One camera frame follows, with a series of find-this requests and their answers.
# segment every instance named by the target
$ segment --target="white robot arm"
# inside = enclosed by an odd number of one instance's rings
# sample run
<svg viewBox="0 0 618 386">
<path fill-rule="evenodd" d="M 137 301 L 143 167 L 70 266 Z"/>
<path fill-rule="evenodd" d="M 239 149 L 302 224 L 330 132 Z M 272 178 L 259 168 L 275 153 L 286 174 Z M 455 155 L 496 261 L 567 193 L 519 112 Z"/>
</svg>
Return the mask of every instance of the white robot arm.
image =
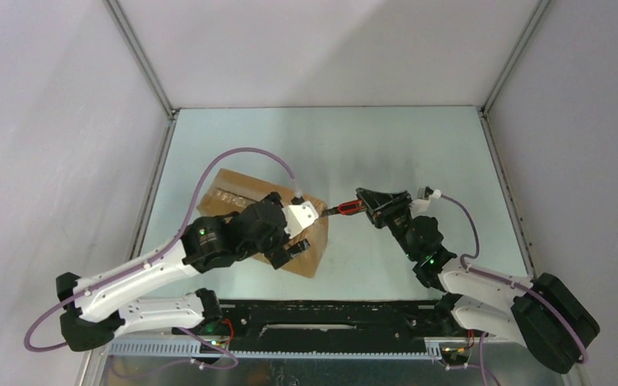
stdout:
<svg viewBox="0 0 618 386">
<path fill-rule="evenodd" d="M 376 228 L 387 227 L 409 260 L 416 278 L 427 288 L 445 294 L 437 308 L 448 311 L 445 322 L 466 330 L 485 331 L 521 344 L 551 370 L 567 373 L 585 355 L 585 347 L 599 334 L 598 323 L 555 276 L 512 277 L 465 262 L 442 246 L 437 219 L 424 215 L 433 198 L 430 188 L 411 199 L 408 192 L 382 193 L 356 189 L 355 210 L 364 211 Z M 475 258 L 479 254 L 479 239 Z"/>
<path fill-rule="evenodd" d="M 310 247 L 308 241 L 286 247 L 319 214 L 309 201 L 283 207 L 271 193 L 241 213 L 196 219 L 178 240 L 91 277 L 64 273 L 56 279 L 61 301 L 83 293 L 65 306 L 61 331 L 73 351 L 102 346 L 119 335 L 159 328 L 193 328 L 221 316 L 212 291 L 200 289 L 181 298 L 141 298 L 159 287 L 229 267 L 263 253 L 274 268 Z M 95 288 L 104 279 L 107 284 Z"/>
</svg>

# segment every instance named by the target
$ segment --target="red object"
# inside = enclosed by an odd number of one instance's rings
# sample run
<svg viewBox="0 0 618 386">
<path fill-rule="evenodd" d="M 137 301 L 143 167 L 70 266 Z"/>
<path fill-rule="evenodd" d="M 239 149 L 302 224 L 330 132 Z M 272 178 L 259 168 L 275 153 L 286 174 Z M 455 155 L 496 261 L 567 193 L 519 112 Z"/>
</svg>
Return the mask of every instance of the red object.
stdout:
<svg viewBox="0 0 618 386">
<path fill-rule="evenodd" d="M 468 339 L 470 338 L 472 338 L 472 343 L 468 348 L 472 348 L 473 346 L 475 346 L 475 331 L 468 330 Z"/>
<path fill-rule="evenodd" d="M 226 341 L 226 344 L 229 344 L 233 340 L 233 324 L 231 324 L 231 321 L 228 319 L 224 319 L 221 322 L 229 326 L 229 330 L 231 331 L 231 333 L 229 334 L 229 340 Z"/>
<path fill-rule="evenodd" d="M 341 203 L 337 206 L 337 211 L 342 216 L 353 215 L 362 210 L 364 210 L 364 206 L 360 199 L 355 199 L 354 201 L 349 201 L 347 203 Z"/>
</svg>

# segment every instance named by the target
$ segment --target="light blue table surface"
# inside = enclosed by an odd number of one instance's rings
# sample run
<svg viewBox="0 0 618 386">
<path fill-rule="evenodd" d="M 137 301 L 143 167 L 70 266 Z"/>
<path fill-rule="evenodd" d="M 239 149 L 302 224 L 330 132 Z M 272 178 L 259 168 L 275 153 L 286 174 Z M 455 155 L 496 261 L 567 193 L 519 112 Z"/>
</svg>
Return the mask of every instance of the light blue table surface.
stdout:
<svg viewBox="0 0 618 386">
<path fill-rule="evenodd" d="M 480 235 L 477 264 L 512 275 L 525 266 L 484 133 L 473 107 L 365 107 L 181 110 L 143 244 L 148 251 L 174 236 L 196 182 L 221 152 L 256 146 L 285 159 L 307 194 L 337 205 L 357 187 L 379 191 L 431 186 L 464 203 Z M 290 186 L 267 157 L 237 154 L 220 163 Z M 209 186 L 215 169 L 205 183 Z M 455 205 L 437 200 L 444 245 L 471 253 L 472 231 Z M 180 296 L 201 287 L 219 298 L 404 300 L 439 298 L 418 283 L 387 229 L 363 216 L 330 219 L 328 247 L 312 279 L 254 259 L 166 285 L 151 296 Z"/>
</svg>

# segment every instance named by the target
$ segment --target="cardboard piece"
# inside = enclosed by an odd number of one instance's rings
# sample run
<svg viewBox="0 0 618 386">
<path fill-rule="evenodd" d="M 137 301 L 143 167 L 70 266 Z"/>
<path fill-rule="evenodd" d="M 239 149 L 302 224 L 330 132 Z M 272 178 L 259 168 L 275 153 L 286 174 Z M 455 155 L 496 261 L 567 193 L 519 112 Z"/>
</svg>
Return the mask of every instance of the cardboard piece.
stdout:
<svg viewBox="0 0 618 386">
<path fill-rule="evenodd" d="M 294 196 L 294 192 L 290 188 L 242 175 L 232 170 L 221 169 L 200 201 L 198 211 L 202 216 L 220 216 L 232 211 L 242 211 L 245 207 L 263 199 L 272 191 L 281 195 L 283 205 L 289 205 Z M 321 213 L 327 207 L 324 201 L 316 197 L 304 195 L 304 199 L 311 201 L 318 213 Z M 311 278 L 314 277 L 319 268 L 321 257 L 328 243 L 328 218 L 320 218 L 290 240 L 289 244 L 294 244 L 305 238 L 311 244 L 309 250 L 289 261 L 281 269 Z M 262 254 L 258 253 L 253 257 L 270 265 Z"/>
</svg>

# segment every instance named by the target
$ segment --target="cable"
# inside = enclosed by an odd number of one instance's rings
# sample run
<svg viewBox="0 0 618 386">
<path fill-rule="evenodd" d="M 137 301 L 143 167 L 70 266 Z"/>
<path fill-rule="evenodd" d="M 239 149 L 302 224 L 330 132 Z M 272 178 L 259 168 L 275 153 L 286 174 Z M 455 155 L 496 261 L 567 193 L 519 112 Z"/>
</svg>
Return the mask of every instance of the cable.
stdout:
<svg viewBox="0 0 618 386">
<path fill-rule="evenodd" d="M 543 304 L 543 306 L 545 308 L 547 308 L 548 311 L 553 314 L 553 316 L 555 316 L 555 318 L 562 324 L 562 326 L 565 327 L 565 330 L 567 330 L 567 333 L 575 341 L 575 344 L 577 345 L 577 348 L 582 353 L 582 359 L 579 360 L 578 362 L 579 363 L 586 363 L 586 362 L 588 362 L 588 352 L 587 352 L 586 347 L 584 346 L 584 343 L 582 342 L 582 339 L 579 338 L 579 336 L 575 332 L 575 329 L 572 328 L 572 326 L 570 325 L 570 323 L 567 322 L 565 317 L 563 317 L 562 314 L 560 314 L 560 312 L 558 310 L 556 310 L 555 307 L 553 307 L 553 305 L 551 305 L 542 295 L 538 294 L 536 291 L 534 291 L 531 288 L 528 288 L 525 285 L 522 285 L 520 283 L 516 283 L 516 282 L 510 281 L 509 279 L 506 279 L 504 277 L 498 276 L 498 275 L 496 275 L 494 273 L 485 272 L 485 271 L 483 271 L 481 269 L 477 269 L 475 267 L 468 266 L 468 263 L 465 261 L 466 258 L 476 259 L 480 255 L 480 238 L 477 235 L 477 228 L 475 227 L 475 222 L 472 220 L 472 217 L 470 216 L 470 212 L 459 201 L 456 201 L 455 199 L 453 199 L 453 198 L 451 198 L 451 197 L 449 197 L 447 195 L 442 195 L 442 198 L 445 199 L 446 201 L 450 201 L 450 202 L 454 203 L 456 206 L 461 208 L 463 213 L 465 213 L 465 216 L 468 218 L 468 221 L 470 221 L 470 226 L 472 228 L 472 234 L 475 237 L 475 254 L 474 255 L 468 255 L 467 253 L 464 253 L 459 258 L 460 259 L 460 264 L 463 266 L 463 268 L 466 269 L 468 272 L 472 272 L 474 274 L 480 275 L 481 277 L 486 277 L 487 279 L 498 281 L 498 282 L 506 284 L 506 285 L 514 286 L 515 288 L 518 288 L 519 290 L 524 291 L 525 293 L 529 294 L 532 298 L 537 299 L 537 301 L 539 301 L 541 304 Z"/>
<path fill-rule="evenodd" d="M 200 176 L 200 179 L 198 180 L 198 183 L 196 185 L 196 189 L 195 191 L 193 191 L 193 196 L 191 198 L 191 203 L 190 205 L 188 205 L 188 210 L 186 211 L 186 216 L 183 219 L 183 223 L 181 224 L 181 228 L 179 228 L 179 231 L 176 233 L 176 235 L 174 236 L 174 238 L 169 242 L 169 244 L 167 244 L 164 248 L 162 248 L 159 252 L 157 252 L 153 257 L 149 258 L 146 263 L 148 264 L 153 264 L 155 263 L 157 260 L 159 260 L 160 257 L 162 257 L 166 251 L 170 250 L 181 238 L 181 236 L 183 235 L 183 232 L 185 232 L 186 227 L 188 226 L 188 223 L 191 222 L 191 215 L 193 214 L 193 211 L 195 210 L 196 204 L 197 204 L 197 199 L 198 196 L 200 195 L 200 190 L 202 189 L 202 186 L 204 185 L 204 180 L 208 177 L 209 173 L 212 171 L 212 169 L 214 168 L 214 166 L 219 163 L 219 161 L 221 161 L 222 159 L 228 157 L 229 155 L 233 155 L 233 154 L 237 154 L 237 153 L 257 153 L 257 154 L 262 154 L 265 155 L 266 157 L 272 158 L 274 161 L 278 162 L 281 164 L 281 166 L 283 166 L 283 168 L 287 171 L 287 173 L 290 175 L 290 179 L 292 179 L 293 184 L 295 185 L 295 195 L 299 197 L 299 195 L 302 195 L 302 191 L 299 190 L 299 185 L 297 184 L 297 179 L 295 177 L 295 173 L 292 171 L 292 169 L 290 168 L 290 166 L 287 164 L 287 162 L 283 161 L 279 156 L 277 156 L 276 154 L 273 154 L 271 152 L 268 152 L 266 150 L 262 150 L 262 149 L 258 149 L 256 147 L 238 147 L 236 149 L 231 149 L 228 151 L 225 151 L 222 154 L 219 154 L 216 158 L 214 158 L 214 160 L 212 160 L 212 162 L 209 163 L 209 165 L 207 166 L 207 168 L 205 169 L 204 173 Z M 94 291 L 97 290 L 101 287 L 103 287 L 104 285 L 108 285 L 112 282 L 115 282 L 123 277 L 126 277 L 128 275 L 131 275 L 132 273 L 135 273 L 139 270 L 143 269 L 143 264 L 138 264 L 135 265 L 133 267 L 130 267 L 120 273 L 116 273 L 113 276 L 107 277 L 101 281 L 99 281 L 96 284 L 90 285 L 87 289 L 81 290 L 79 292 L 77 292 L 76 294 L 73 294 L 71 297 L 63 300 L 62 302 L 56 304 L 55 306 L 51 307 L 49 310 L 47 310 L 46 312 L 44 312 L 41 316 L 39 316 L 34 323 L 32 323 L 32 325 L 30 326 L 30 328 L 27 329 L 27 332 L 25 333 L 25 339 L 24 339 L 24 346 L 28 351 L 31 352 L 47 352 L 47 351 L 53 351 L 56 350 L 58 348 L 61 347 L 65 347 L 68 344 L 66 342 L 62 342 L 62 343 L 58 343 L 58 344 L 54 344 L 52 346 L 46 346 L 46 347 L 37 347 L 31 344 L 31 337 L 34 334 L 34 331 L 36 331 L 37 328 L 39 328 L 39 325 L 41 325 L 41 323 L 46 320 L 48 317 L 50 317 L 51 315 L 53 315 L 57 310 L 64 308 L 66 305 L 74 302 L 75 300 L 77 300 L 78 298 L 81 298 L 82 296 L 84 296 L 84 292 L 86 291 Z"/>
<path fill-rule="evenodd" d="M 477 348 L 477 350 L 480 351 L 480 373 L 482 374 L 482 384 L 484 386 L 487 386 L 487 374 L 489 373 L 489 370 L 484 366 L 484 338 L 487 337 L 487 333 L 483 332 L 482 335 L 480 335 L 480 347 Z"/>
<path fill-rule="evenodd" d="M 181 328 L 178 327 L 179 330 L 181 330 L 183 333 L 185 333 L 186 335 L 190 336 L 191 338 L 197 340 L 198 342 L 200 342 L 200 344 L 203 344 L 207 347 L 210 347 L 216 351 L 219 351 L 221 354 L 228 356 L 230 359 L 233 360 L 232 364 L 226 365 L 226 366 L 214 366 L 211 365 L 209 363 L 205 363 L 205 362 L 200 362 L 197 359 L 194 358 L 190 358 L 190 359 L 177 359 L 177 360 L 173 360 L 169 363 L 165 363 L 164 365 L 158 367 L 158 368 L 154 368 L 152 370 L 149 370 L 148 372 L 144 372 L 143 374 L 138 374 L 136 376 L 125 376 L 123 374 L 119 374 L 117 372 L 117 370 L 114 367 L 114 358 L 111 359 L 111 362 L 109 364 L 110 367 L 110 371 L 113 373 L 113 375 L 115 375 L 117 378 L 122 378 L 123 380 L 140 380 L 141 378 L 145 378 L 147 376 L 153 376 L 159 372 L 161 372 L 162 370 L 166 369 L 166 368 L 170 368 L 172 366 L 176 366 L 177 364 L 185 364 L 185 363 L 190 363 L 190 364 L 198 364 L 198 366 L 200 367 L 200 369 L 202 368 L 214 368 L 216 370 L 229 370 L 231 368 L 234 368 L 238 365 L 238 358 L 236 358 L 236 356 L 234 354 L 232 354 L 230 351 L 226 350 L 225 348 L 222 347 L 218 347 L 217 345 L 211 344 L 209 342 L 207 342 L 206 340 L 202 339 L 200 336 L 193 334 L 192 332 L 190 332 L 188 329 L 185 328 Z"/>
<path fill-rule="evenodd" d="M 231 343 L 231 341 L 233 340 L 233 324 L 231 323 L 231 321 L 226 318 L 223 321 L 221 321 L 222 323 L 224 323 L 225 325 L 229 326 L 229 338 L 226 340 L 226 344 Z"/>
<path fill-rule="evenodd" d="M 468 349 L 468 362 L 470 362 L 470 358 L 472 358 L 472 350 Z"/>
<path fill-rule="evenodd" d="M 470 346 L 468 348 L 473 348 L 475 346 L 475 331 L 474 330 L 468 330 L 468 334 L 472 338 L 472 343 L 470 344 Z"/>
</svg>

